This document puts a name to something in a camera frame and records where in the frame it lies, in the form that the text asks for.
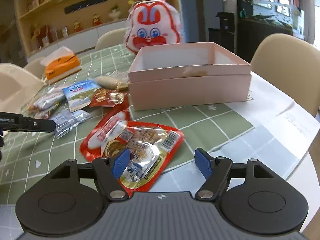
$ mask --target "cartoon rabbit bag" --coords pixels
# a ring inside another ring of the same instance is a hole
[[[137,3],[127,23],[124,44],[134,53],[138,53],[144,46],[183,42],[180,15],[163,0]]]

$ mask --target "white crosshair mark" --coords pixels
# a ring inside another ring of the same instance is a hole
[[[38,160],[36,160],[36,169],[37,169],[37,168],[39,168],[39,167],[40,167],[40,165],[41,165],[41,162],[40,162],[40,161],[38,161]]]
[[[162,199],[165,199],[166,197],[167,197],[166,195],[161,194],[157,198],[162,200]]]
[[[216,110],[217,107],[215,105],[212,105],[212,106],[208,106],[209,110]]]

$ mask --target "curtain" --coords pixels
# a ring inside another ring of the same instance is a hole
[[[301,0],[301,9],[304,11],[304,36],[305,41],[315,42],[316,13],[315,0]]]

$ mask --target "open box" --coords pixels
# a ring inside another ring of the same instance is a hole
[[[143,47],[129,72],[135,110],[246,101],[251,65],[213,42]]]

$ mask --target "beige chair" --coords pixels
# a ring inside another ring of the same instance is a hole
[[[33,75],[35,75],[37,78],[42,79],[42,74],[44,74],[44,66],[40,64],[40,61],[43,59],[44,57],[40,57],[35,59],[34,61],[28,63],[24,69],[28,70],[30,73],[32,73]]]
[[[0,112],[19,113],[44,82],[29,71],[9,63],[0,64]]]
[[[272,34],[258,46],[253,71],[293,98],[312,116],[320,105],[320,52],[287,34]]]
[[[127,28],[113,30],[103,34],[97,41],[96,49],[104,49],[123,43]]]

